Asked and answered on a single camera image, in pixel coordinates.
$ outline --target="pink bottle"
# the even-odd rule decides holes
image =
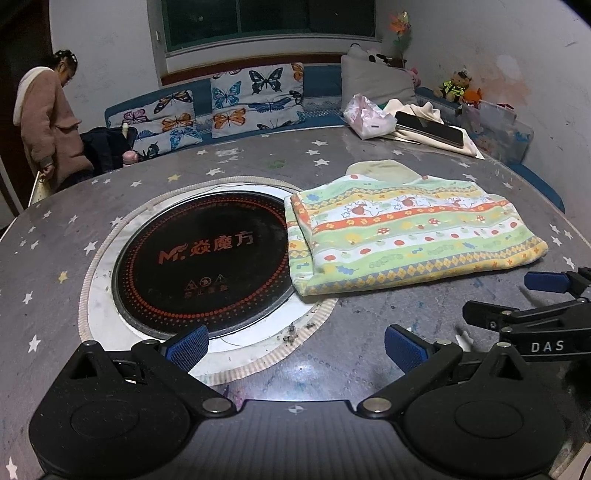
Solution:
[[[137,163],[138,160],[138,153],[133,150],[129,150],[123,154],[123,167],[130,167]]]

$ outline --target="stuffed toy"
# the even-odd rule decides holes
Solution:
[[[445,97],[448,102],[457,102],[468,90],[471,81],[472,77],[466,69],[454,72],[452,78],[443,82],[433,94],[438,98]]]
[[[460,97],[460,103],[478,108],[478,104],[482,100],[482,91],[478,90],[466,90],[464,95]]]

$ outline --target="person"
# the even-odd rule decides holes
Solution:
[[[41,172],[51,190],[59,192],[92,178],[92,163],[84,155],[78,120],[63,88],[72,80],[78,60],[70,50],[50,56],[44,66],[22,78],[13,123],[21,138],[33,175]]]

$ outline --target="round table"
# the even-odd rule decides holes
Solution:
[[[526,225],[548,243],[548,254],[533,265],[510,271],[342,295],[326,323],[288,358],[216,387],[238,407],[248,398],[347,398],[357,405],[402,374],[384,351],[384,331],[391,323],[430,342],[455,340],[460,327],[474,339],[475,349],[486,351],[497,336],[466,325],[462,306],[467,300],[529,309],[569,299],[528,291],[523,276],[530,269],[565,271],[591,264],[591,246],[544,196],[494,160],[397,141],[362,141],[345,127],[258,135],[172,153],[43,200],[19,216],[0,242],[3,465],[10,460],[19,478],[41,475],[28,441],[29,420],[80,343],[80,291],[95,250],[129,212],[170,190],[206,180],[260,176],[308,189],[344,175],[352,163],[386,158],[420,175],[468,179],[488,193],[505,196]],[[562,415],[570,419],[572,444],[580,444],[587,425],[573,396],[564,393],[567,365],[532,367],[548,385]]]

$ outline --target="plastic storage box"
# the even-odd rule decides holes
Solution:
[[[462,105],[460,126],[481,152],[505,163],[521,163],[534,130],[517,120],[514,110],[480,102],[480,109]]]

